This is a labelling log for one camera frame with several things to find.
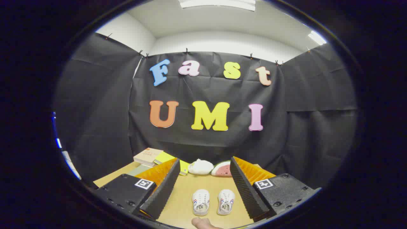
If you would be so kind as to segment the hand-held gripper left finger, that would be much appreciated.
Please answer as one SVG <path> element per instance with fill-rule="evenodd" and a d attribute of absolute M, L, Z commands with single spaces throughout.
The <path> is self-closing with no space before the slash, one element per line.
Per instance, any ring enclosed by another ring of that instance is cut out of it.
<path fill-rule="evenodd" d="M 121 212 L 155 221 L 160 217 L 180 172 L 173 158 L 136 176 L 121 174 L 93 193 Z"/>

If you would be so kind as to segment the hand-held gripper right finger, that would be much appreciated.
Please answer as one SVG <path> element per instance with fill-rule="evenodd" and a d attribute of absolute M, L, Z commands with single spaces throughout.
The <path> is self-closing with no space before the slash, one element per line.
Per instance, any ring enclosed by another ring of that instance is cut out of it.
<path fill-rule="evenodd" d="M 275 175 L 235 156 L 230 159 L 230 172 L 244 207 L 255 222 L 282 215 L 321 191 L 293 175 Z"/>

